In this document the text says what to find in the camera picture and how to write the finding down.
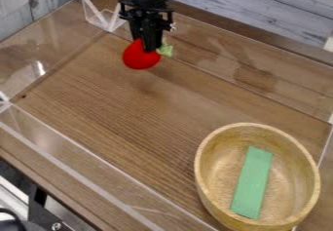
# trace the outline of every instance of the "green block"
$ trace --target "green block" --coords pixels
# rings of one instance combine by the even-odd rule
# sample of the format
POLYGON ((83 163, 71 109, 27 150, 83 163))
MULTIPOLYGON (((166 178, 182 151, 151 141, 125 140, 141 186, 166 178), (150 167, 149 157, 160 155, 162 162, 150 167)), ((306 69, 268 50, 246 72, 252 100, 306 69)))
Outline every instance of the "green block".
POLYGON ((274 154, 250 147, 231 211, 259 219, 274 154))

